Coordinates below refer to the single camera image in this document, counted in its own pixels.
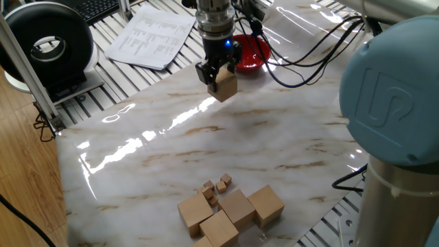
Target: cable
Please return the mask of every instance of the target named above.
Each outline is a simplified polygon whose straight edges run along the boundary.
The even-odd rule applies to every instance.
[[[20,211],[18,211],[16,208],[14,208],[14,206],[12,206],[1,194],[0,194],[0,202],[9,211],[11,211],[13,214],[15,214],[15,216],[20,218],[20,220],[23,220],[24,223],[26,223],[28,226],[30,226],[32,229],[34,229],[34,231],[36,231],[36,233],[38,233],[40,235],[40,237],[42,237],[44,239],[44,241],[46,242],[46,244],[49,247],[56,247],[55,244],[49,239],[49,237],[43,232],[43,230],[41,230],[37,225],[35,225],[35,223],[33,223],[31,220],[29,220],[28,217],[26,217]]]
[[[359,31],[358,31],[358,33],[356,33],[355,35],[354,35],[354,37],[351,39],[351,41],[349,41],[349,43],[337,54],[337,55],[335,55],[335,57],[333,57],[332,59],[330,59],[330,61],[328,61],[327,63],[326,63],[326,65],[324,66],[324,68],[323,68],[323,71],[322,71],[322,74],[320,75],[320,77],[319,78],[317,78],[317,80],[315,81],[315,82],[312,82],[312,83],[307,83],[307,85],[308,86],[311,86],[311,85],[314,85],[315,83],[317,83],[321,78],[322,78],[322,76],[323,76],[323,74],[324,74],[324,71],[327,69],[327,66],[328,66],[328,64],[330,63],[330,62],[332,62],[332,61],[334,61],[334,59],[336,59],[344,50],[346,50],[346,48],[348,48],[348,46],[352,43],[352,41],[354,41],[355,40],[355,38],[357,38],[357,36],[358,36],[358,34],[359,34]]]
[[[277,58],[276,58],[276,55],[275,54],[272,54],[273,55],[273,58],[276,60],[276,62],[277,62]],[[294,73],[296,73],[297,75],[299,75],[300,76],[300,78],[302,78],[302,80],[305,80],[304,79],[304,77],[303,77],[303,75],[301,74],[301,73],[299,73],[299,72],[297,72],[297,71],[295,71],[295,70],[293,70],[293,69],[291,69],[291,68],[288,68],[288,67],[283,67],[284,69],[287,69],[287,70],[289,70],[289,71],[292,71],[292,72],[294,72]]]
[[[256,40],[256,44],[258,46],[259,51],[261,52],[262,55],[262,59],[265,63],[265,66],[267,67],[268,73],[270,73],[270,75],[272,76],[273,80],[275,80],[276,82],[278,82],[280,85],[287,87],[289,89],[294,89],[294,88],[298,88],[299,86],[303,86],[306,83],[310,82],[312,79],[314,79],[319,72],[323,69],[323,67],[326,65],[326,63],[331,59],[332,55],[335,53],[335,51],[338,49],[338,47],[344,42],[344,40],[347,38],[347,36],[349,34],[351,34],[351,32],[361,23],[363,23],[362,20],[359,21],[355,21],[348,29],[346,32],[343,33],[342,37],[338,40],[337,44],[335,45],[335,47],[329,52],[329,54],[323,59],[323,63],[318,67],[318,69],[306,80],[304,80],[301,83],[298,84],[294,84],[294,85],[290,85],[290,84],[285,84],[283,82],[281,82],[271,71],[271,69],[268,66],[267,60],[265,59],[265,56],[263,55],[263,51],[261,48],[261,45],[259,44],[259,39],[257,37],[254,37],[254,39]]]
[[[321,61],[315,62],[314,64],[299,64],[299,62],[303,61],[304,59],[306,59],[309,55],[311,55],[313,53],[313,51],[315,51],[317,49],[317,47],[319,47],[323,41],[325,41],[333,32],[335,32],[338,28],[340,28],[341,26],[343,26],[345,23],[354,20],[354,19],[361,19],[360,16],[351,16],[348,17],[346,19],[344,19],[341,23],[339,23],[338,25],[336,25],[331,31],[329,31],[306,55],[304,55],[301,59],[292,62],[289,61],[286,58],[282,58],[285,62],[284,65],[296,65],[299,67],[313,67],[316,66],[317,64],[321,64],[323,62],[323,60],[326,58],[321,59]],[[275,53],[277,56],[282,57],[282,55],[280,55],[275,49],[273,49],[273,47],[271,45],[268,44],[268,46],[270,47],[270,49],[273,51],[273,53]]]
[[[275,66],[281,66],[281,67],[287,67],[287,66],[290,66],[290,65],[296,65],[296,66],[298,66],[298,67],[314,67],[314,66],[316,66],[316,65],[319,65],[319,64],[322,64],[323,62],[324,62],[324,60],[325,60],[325,58],[327,58],[328,56],[325,56],[323,59],[321,59],[320,61],[318,61],[318,62],[315,62],[315,63],[313,63],[313,64],[299,64],[299,62],[301,62],[301,61],[303,61],[304,59],[306,59],[310,54],[312,54],[312,52],[313,51],[315,51],[316,49],[317,49],[317,47],[319,47],[322,43],[323,43],[323,41],[325,41],[333,32],[335,32],[339,27],[341,27],[342,25],[344,25],[345,23],[347,23],[347,22],[349,22],[349,21],[351,21],[351,20],[355,20],[355,19],[361,19],[361,17],[360,16],[351,16],[351,17],[348,17],[348,18],[346,18],[346,19],[344,19],[341,23],[339,23],[338,25],[336,25],[331,31],[329,31],[306,55],[304,55],[301,59],[299,59],[299,60],[297,60],[296,62],[291,62],[291,61],[289,61],[288,59],[286,59],[286,58],[284,58],[284,57],[282,57],[282,55],[280,55],[280,53],[279,52],[277,52],[274,48],[273,48],[273,46],[271,46],[271,44],[268,42],[268,39],[267,39],[267,37],[265,36],[265,35],[261,35],[262,36],[262,39],[267,43],[267,45],[268,45],[268,47],[270,48],[270,50],[273,52],[273,54],[276,54],[278,57],[280,57],[282,60],[284,60],[286,63],[285,64],[275,64],[275,63],[273,63],[273,62],[269,62],[269,61],[267,61],[267,63],[268,64],[273,64],[273,65],[275,65]],[[242,23],[241,23],[241,21],[239,21],[238,22],[239,23],[239,26],[241,27],[241,29],[242,29],[242,32],[244,33],[244,36],[245,36],[245,38],[246,38],[246,40],[247,40],[247,43],[248,43],[248,45],[250,46],[250,48],[252,49],[252,51],[256,54],[256,56],[259,58],[259,59],[261,59],[262,60],[262,57],[254,50],[254,48],[253,48],[253,46],[251,45],[251,43],[250,43],[250,40],[248,39],[248,37],[247,37],[247,33],[246,33],[246,31],[245,31],[245,29],[244,29],[244,27],[243,27],[243,25],[242,25]]]
[[[355,177],[358,174],[362,174],[364,173],[366,170],[368,169],[368,164],[365,164],[363,167],[361,167],[360,169],[358,169],[357,171],[348,174],[342,178],[337,179],[333,184],[332,184],[332,188],[334,189],[341,189],[341,190],[347,190],[347,191],[356,191],[356,192],[363,192],[363,189],[360,188],[354,188],[354,187],[345,187],[345,186],[339,186],[340,183],[347,181],[353,177]]]
[[[53,135],[48,140],[44,140],[43,139],[43,134],[44,134],[44,129],[45,128],[49,128],[49,126],[46,124],[46,121],[43,118],[42,113],[39,113],[38,116],[36,116],[36,119],[35,119],[34,129],[36,129],[36,130],[37,129],[41,129],[40,141],[42,141],[42,142],[49,142],[49,141],[55,139],[55,137]]]

